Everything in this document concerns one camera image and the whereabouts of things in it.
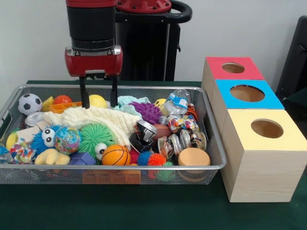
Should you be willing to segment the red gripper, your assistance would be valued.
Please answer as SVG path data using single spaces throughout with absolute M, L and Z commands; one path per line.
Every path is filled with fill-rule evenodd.
M 110 96 L 111 107 L 118 105 L 118 77 L 122 70 L 123 54 L 103 56 L 71 56 L 65 54 L 66 67 L 72 77 L 79 77 L 81 102 L 83 108 L 90 107 L 89 95 L 86 91 L 86 75 L 104 73 L 111 76 L 112 89 Z

